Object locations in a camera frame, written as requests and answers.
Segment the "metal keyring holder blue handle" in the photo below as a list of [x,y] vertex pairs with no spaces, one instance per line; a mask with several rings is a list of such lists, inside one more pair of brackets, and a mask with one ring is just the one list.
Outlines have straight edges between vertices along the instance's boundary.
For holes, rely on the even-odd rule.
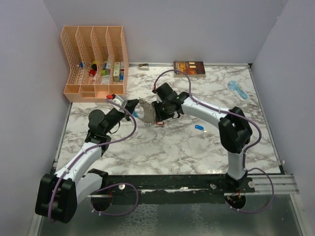
[[138,118],[145,126],[152,126],[156,123],[156,112],[153,105],[143,98],[138,98],[139,103],[133,111],[133,116]]

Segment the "blue key tag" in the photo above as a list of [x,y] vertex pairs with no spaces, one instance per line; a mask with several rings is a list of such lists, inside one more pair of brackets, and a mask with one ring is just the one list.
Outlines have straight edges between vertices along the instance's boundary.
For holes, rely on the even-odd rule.
[[195,127],[195,129],[197,129],[197,130],[199,130],[199,131],[202,131],[202,132],[204,132],[204,133],[207,133],[207,131],[205,130],[205,128],[204,128],[203,126],[201,126],[201,125],[195,125],[194,127]]

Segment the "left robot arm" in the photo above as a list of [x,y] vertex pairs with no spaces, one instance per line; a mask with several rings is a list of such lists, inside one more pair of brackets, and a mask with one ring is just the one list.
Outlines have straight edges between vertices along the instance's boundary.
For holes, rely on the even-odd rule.
[[37,215],[68,223],[78,204],[90,193],[108,190],[109,182],[103,175],[86,171],[114,143],[110,131],[124,118],[135,120],[132,113],[139,100],[126,100],[122,95],[109,95],[106,100],[113,108],[107,114],[99,109],[90,112],[88,133],[80,151],[59,171],[41,178],[35,204]]

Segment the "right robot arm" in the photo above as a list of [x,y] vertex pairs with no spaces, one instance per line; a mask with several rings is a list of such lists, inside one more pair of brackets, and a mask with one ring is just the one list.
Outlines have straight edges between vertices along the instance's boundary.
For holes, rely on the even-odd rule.
[[162,122],[169,118],[179,118],[180,115],[189,115],[201,119],[219,130],[220,142],[228,153],[229,178],[226,187],[231,192],[238,192],[244,186],[243,178],[247,175],[244,162],[244,151],[249,144],[252,129],[245,120],[243,111],[219,108],[210,109],[210,105],[198,101],[187,92],[178,94],[168,83],[164,83],[152,90],[157,95],[157,100],[152,103],[156,122]]

